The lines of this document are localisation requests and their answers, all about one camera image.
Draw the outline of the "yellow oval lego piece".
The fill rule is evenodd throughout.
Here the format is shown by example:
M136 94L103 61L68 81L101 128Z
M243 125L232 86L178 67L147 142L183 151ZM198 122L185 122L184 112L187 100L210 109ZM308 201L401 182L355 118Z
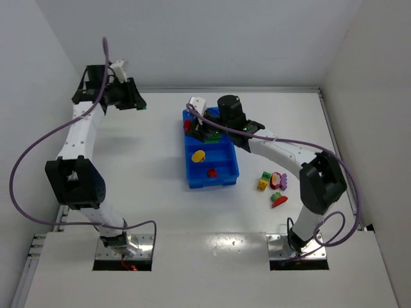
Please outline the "yellow oval lego piece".
M194 163L201 163L206 159L204 150L197 150L191 156L191 161Z

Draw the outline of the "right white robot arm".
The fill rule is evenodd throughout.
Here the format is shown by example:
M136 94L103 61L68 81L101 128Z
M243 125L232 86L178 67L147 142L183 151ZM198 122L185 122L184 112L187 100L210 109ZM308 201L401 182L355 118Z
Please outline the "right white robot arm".
M315 238L316 228L330 206L347 189L337 159L325 150L314 152L293 141L281 142L263 124L247 119L240 98L235 95L218 99L217 116L207 111L206 101L200 97L190 98L186 109L195 119L189 136L206 141L214 133L224 133L235 146L275 162L299 180L303 206L287 232L287 240L293 251L301 253Z

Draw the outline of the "green sloped lego brick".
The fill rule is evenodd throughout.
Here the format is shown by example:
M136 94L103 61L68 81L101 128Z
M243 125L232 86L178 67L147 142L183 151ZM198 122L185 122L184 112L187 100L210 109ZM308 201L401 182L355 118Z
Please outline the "green sloped lego brick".
M222 135L218 132L212 133L209 138L205 141L207 144L219 143Z

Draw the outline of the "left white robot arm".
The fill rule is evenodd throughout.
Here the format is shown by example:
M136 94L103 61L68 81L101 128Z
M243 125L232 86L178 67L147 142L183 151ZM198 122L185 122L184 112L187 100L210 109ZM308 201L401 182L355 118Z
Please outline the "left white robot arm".
M106 201L105 181L92 163L98 128L108 107L146 108L134 79L125 72L126 65L124 60L117 60L108 66L86 67L72 98L75 122L56 159L46 162L45 172L59 204L94 223L104 247L132 257L138 242L126 231L125 219Z

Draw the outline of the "small red lego brick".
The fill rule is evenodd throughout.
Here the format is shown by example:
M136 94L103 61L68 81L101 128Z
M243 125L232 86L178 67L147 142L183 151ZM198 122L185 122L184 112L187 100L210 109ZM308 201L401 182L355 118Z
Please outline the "small red lego brick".
M207 175L209 178L216 178L218 177L218 173L215 168L210 168L207 170Z

